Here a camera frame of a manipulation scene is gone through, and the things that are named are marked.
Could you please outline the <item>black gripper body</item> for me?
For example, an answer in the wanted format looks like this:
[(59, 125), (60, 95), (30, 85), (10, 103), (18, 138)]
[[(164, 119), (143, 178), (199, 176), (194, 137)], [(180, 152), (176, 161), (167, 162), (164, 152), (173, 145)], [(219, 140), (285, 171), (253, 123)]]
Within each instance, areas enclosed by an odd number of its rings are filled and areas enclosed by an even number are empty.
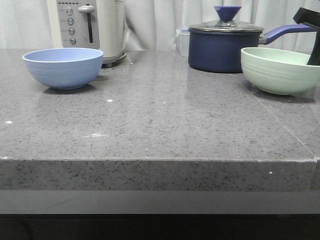
[(320, 29), (320, 13), (317, 11), (300, 7), (293, 16), (293, 20), (297, 24), (304, 24), (317, 30)]

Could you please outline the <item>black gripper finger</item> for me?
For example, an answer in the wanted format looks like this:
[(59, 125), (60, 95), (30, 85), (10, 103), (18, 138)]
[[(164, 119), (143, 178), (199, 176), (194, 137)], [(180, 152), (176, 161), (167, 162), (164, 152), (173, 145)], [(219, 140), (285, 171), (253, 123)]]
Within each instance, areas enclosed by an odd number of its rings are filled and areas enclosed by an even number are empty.
[(319, 31), (316, 33), (313, 50), (311, 52), (307, 65), (310, 65), (310, 66), (320, 65), (320, 32)]

